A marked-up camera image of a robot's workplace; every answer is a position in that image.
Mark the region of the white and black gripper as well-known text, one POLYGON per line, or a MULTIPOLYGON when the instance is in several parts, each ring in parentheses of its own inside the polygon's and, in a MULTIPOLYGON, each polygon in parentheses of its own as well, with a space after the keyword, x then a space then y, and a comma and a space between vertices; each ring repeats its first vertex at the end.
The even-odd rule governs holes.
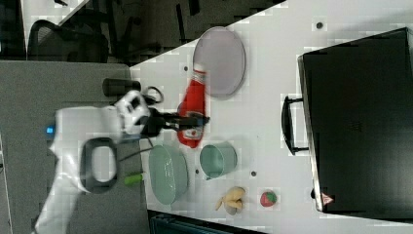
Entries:
MULTIPOLYGON (((127 92, 115 102, 118 117, 119 137, 157 137, 164 121, 157 116, 159 112, 150 108, 145 96, 137 90, 127 92)), ((209 122, 208 117, 183 117, 179 118, 177 112, 161 113, 167 119, 165 127, 195 128, 204 126, 209 122)))

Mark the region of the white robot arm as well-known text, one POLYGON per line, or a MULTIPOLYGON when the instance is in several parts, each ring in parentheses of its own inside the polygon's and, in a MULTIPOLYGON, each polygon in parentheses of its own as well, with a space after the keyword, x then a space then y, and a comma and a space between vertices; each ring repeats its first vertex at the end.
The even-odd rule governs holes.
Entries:
POLYGON ((30 234, 66 234, 67 227, 84 193, 101 194, 117 182, 117 168, 97 177, 99 159, 117 159, 121 143, 156 137, 161 130, 197 130, 209 122, 202 113, 160 112, 155 100, 138 90, 125 93, 104 106, 62 108, 56 112, 55 135, 50 150, 56 156, 52 188, 30 234))

